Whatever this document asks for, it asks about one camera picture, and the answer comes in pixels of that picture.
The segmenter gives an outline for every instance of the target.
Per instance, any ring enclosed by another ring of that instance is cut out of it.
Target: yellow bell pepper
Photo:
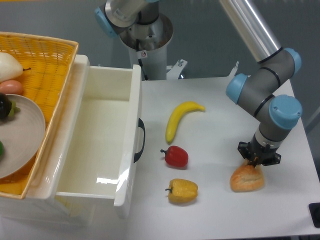
[[[172,179],[169,183],[168,198],[172,203],[187,203],[198,196],[198,185],[185,179]]]

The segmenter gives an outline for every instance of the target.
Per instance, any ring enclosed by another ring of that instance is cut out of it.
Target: pear
[[[22,65],[12,55],[0,52],[0,83],[19,77],[23,71]]]

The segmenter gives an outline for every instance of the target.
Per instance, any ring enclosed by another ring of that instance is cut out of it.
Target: white plate
[[[0,156],[0,178],[23,167],[38,151],[44,138],[46,121],[41,109],[30,99],[7,94],[20,112],[12,120],[0,120],[0,141],[4,153]]]

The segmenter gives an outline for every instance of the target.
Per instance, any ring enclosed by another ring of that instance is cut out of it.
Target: pepper stem
[[[172,189],[174,189],[174,187],[172,186],[171,188],[166,188],[166,191],[170,191],[170,193],[172,194]]]

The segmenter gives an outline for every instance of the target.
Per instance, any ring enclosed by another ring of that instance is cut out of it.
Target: drawer handle
[[[145,129],[145,124],[144,122],[141,120],[141,118],[139,118],[138,121],[138,127],[141,128],[143,130],[143,143],[142,143],[142,148],[139,152],[134,154],[134,158],[133,158],[133,162],[135,163],[136,161],[138,161],[144,151],[145,148],[145,141],[146,141],[146,129]]]

